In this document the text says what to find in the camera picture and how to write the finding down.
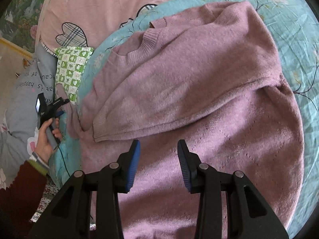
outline pink bedding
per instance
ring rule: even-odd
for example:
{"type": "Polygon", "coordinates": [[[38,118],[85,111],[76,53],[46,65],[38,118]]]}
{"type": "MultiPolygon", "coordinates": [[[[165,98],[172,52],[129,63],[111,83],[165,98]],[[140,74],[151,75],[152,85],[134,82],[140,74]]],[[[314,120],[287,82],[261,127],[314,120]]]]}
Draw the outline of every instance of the pink bedding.
{"type": "Polygon", "coordinates": [[[51,52],[61,46],[97,48],[143,11],[168,0],[45,0],[36,43],[51,52]]]}

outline gray pillow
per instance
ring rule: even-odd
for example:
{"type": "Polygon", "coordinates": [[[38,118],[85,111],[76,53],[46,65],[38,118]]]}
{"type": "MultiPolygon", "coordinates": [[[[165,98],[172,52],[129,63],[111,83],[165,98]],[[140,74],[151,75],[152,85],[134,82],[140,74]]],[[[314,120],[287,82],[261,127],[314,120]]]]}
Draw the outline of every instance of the gray pillow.
{"type": "Polygon", "coordinates": [[[35,104],[44,93],[47,104],[54,97],[57,58],[38,45],[32,64],[15,85],[0,133],[0,187],[8,187],[17,176],[20,165],[28,160],[38,139],[35,104]]]}

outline handheld controller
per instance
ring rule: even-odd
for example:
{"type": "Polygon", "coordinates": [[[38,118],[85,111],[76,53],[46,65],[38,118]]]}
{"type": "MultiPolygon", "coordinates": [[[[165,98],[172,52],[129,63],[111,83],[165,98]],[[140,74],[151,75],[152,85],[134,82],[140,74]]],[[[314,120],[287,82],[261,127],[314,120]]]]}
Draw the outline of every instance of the handheld controller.
{"type": "MultiPolygon", "coordinates": [[[[51,118],[56,118],[59,115],[57,114],[57,110],[69,103],[69,99],[62,99],[61,97],[52,102],[51,104],[47,105],[45,102],[45,97],[43,93],[38,94],[37,102],[35,105],[35,109],[38,113],[38,129],[41,128],[42,124],[51,119],[51,118]]],[[[52,124],[47,128],[45,131],[47,134],[47,139],[49,144],[52,146],[53,150],[56,150],[60,144],[60,140],[56,138],[53,134],[52,131],[56,128],[55,126],[55,121],[52,122],[52,124]]]]}

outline human hand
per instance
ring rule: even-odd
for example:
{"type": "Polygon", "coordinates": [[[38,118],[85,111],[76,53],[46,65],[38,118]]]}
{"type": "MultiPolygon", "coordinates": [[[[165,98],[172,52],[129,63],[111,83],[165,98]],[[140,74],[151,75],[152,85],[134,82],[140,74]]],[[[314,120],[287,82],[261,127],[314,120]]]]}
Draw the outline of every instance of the human hand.
{"type": "MultiPolygon", "coordinates": [[[[45,131],[49,126],[52,124],[53,119],[49,119],[46,122],[44,122],[39,130],[39,137],[38,137],[38,142],[37,146],[34,150],[35,153],[37,153],[38,156],[41,157],[41,159],[47,164],[49,161],[50,156],[53,154],[53,148],[49,144],[47,140],[47,135],[45,131]]],[[[52,134],[58,138],[60,141],[62,140],[62,134],[59,129],[59,119],[55,119],[55,126],[56,128],[52,131],[52,134]]]]}

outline green checkered cloth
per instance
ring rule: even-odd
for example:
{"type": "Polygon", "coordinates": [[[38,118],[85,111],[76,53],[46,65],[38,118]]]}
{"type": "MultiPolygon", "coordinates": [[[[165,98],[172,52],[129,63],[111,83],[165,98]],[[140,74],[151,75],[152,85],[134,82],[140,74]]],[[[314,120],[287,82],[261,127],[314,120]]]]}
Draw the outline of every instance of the green checkered cloth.
{"type": "Polygon", "coordinates": [[[77,102],[82,73],[93,50],[92,47],[62,47],[55,50],[58,55],[55,85],[62,84],[70,101],[74,104],[77,102]]]}

